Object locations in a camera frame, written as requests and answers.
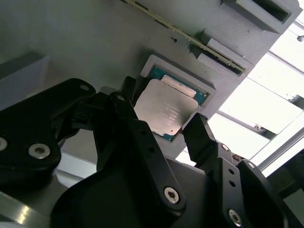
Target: screw head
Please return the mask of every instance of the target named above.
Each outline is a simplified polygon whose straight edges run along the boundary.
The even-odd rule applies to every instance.
[[[228,214],[230,220],[234,223],[234,225],[236,225],[237,227],[242,226],[242,219],[234,210],[229,210]]]
[[[3,151],[8,146],[8,141],[0,137],[0,151]]]
[[[225,151],[229,151],[229,148],[225,144],[222,144],[222,147]]]
[[[166,187],[164,194],[170,203],[176,204],[180,200],[179,194],[174,188]]]
[[[29,147],[28,154],[36,159],[44,159],[51,153],[50,148],[42,143],[36,143]]]
[[[118,95],[117,98],[118,98],[119,100],[121,100],[121,101],[124,101],[124,97],[123,97],[123,96]]]
[[[252,163],[250,163],[250,162],[247,162],[247,164],[250,166],[250,168],[252,168],[253,170],[255,169],[255,166],[252,164]]]

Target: gray surface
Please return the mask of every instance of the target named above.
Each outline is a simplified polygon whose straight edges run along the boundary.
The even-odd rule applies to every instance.
[[[0,110],[41,91],[48,62],[32,52],[0,64]]]
[[[234,80],[235,82],[242,82],[245,77],[250,73],[250,71],[253,69],[254,65],[248,62],[246,59],[244,59],[242,56],[238,55],[234,51],[230,50],[226,46],[220,44],[215,39],[208,36],[206,33],[202,33],[200,36],[200,40],[206,44],[209,48],[212,48],[219,53],[223,54],[224,56],[228,57],[235,63],[237,63],[239,66],[246,69],[244,73],[235,73],[231,71],[230,69],[226,68],[225,66],[221,65],[220,63],[216,62],[212,58],[206,56],[204,53],[202,53],[202,50],[194,47],[191,49],[192,53],[195,55],[197,60],[211,68],[216,69],[220,74],[226,76],[227,78]]]
[[[276,18],[275,14],[270,14],[266,11],[265,6],[261,7],[255,2],[262,2],[267,7],[273,8],[269,12],[274,12],[276,9],[281,9],[284,12],[284,19]],[[283,34],[293,21],[300,15],[301,9],[299,4],[294,1],[285,0],[224,0],[225,5],[231,7],[236,13],[243,15],[248,21],[254,23],[262,30],[277,32]]]
[[[219,7],[220,0],[139,2],[190,34],[204,30],[254,65],[279,37],[240,15],[226,13]],[[139,75],[151,51],[210,81],[216,89],[221,88],[218,107],[237,87],[198,62],[189,53],[187,41],[119,0],[1,0],[0,33],[5,34],[0,37],[4,58],[18,56],[31,47],[50,56],[45,87],[78,77],[97,90],[105,85],[118,89],[125,76]],[[94,143],[88,143],[90,138],[85,136],[81,140],[66,151],[95,162]],[[83,143],[90,146],[73,150]]]

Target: rectangular recess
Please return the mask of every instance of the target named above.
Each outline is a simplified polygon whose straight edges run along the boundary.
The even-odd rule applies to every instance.
[[[279,7],[271,0],[252,0],[252,1],[255,2],[257,5],[259,5],[262,9],[267,11],[269,14],[271,14],[273,17],[278,19],[280,22],[285,21],[289,16],[288,12],[286,12],[284,9]]]
[[[297,2],[278,0],[223,0],[221,8],[233,9],[262,30],[283,34],[302,9]]]

